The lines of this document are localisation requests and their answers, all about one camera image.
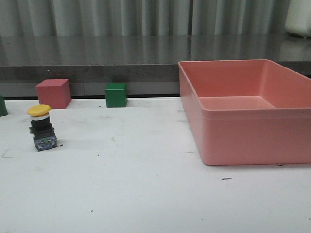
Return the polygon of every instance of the cube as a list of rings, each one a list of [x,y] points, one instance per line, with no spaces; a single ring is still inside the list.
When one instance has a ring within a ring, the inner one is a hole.
[[[65,109],[71,102],[68,79],[46,79],[36,86],[40,104]]]
[[[105,94],[107,108],[126,107],[127,91],[125,83],[109,83]]]
[[[8,115],[8,111],[6,110],[4,97],[0,95],[0,117]]]

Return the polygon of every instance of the gray countertop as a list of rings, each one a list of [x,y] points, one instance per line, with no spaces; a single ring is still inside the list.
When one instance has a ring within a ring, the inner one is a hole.
[[[129,94],[178,94],[179,61],[238,59],[270,59],[311,75],[311,39],[273,34],[0,37],[0,93],[35,96],[34,83],[68,78],[76,96],[103,95],[108,82],[129,83]]]

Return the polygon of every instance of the red cube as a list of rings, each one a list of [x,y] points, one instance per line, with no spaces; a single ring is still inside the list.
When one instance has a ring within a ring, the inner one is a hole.
[[[40,104],[52,109],[65,109],[71,102],[68,79],[46,79],[36,87]]]

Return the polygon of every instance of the pink plastic bin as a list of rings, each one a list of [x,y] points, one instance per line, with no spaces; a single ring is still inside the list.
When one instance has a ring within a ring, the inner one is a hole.
[[[179,62],[208,165],[311,163],[311,79],[270,60]]]

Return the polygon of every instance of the yellow push button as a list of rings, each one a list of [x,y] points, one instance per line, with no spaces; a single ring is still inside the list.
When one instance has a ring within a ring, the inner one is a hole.
[[[31,107],[27,110],[27,114],[33,117],[41,117],[47,114],[51,110],[51,107],[45,104],[39,104]]]

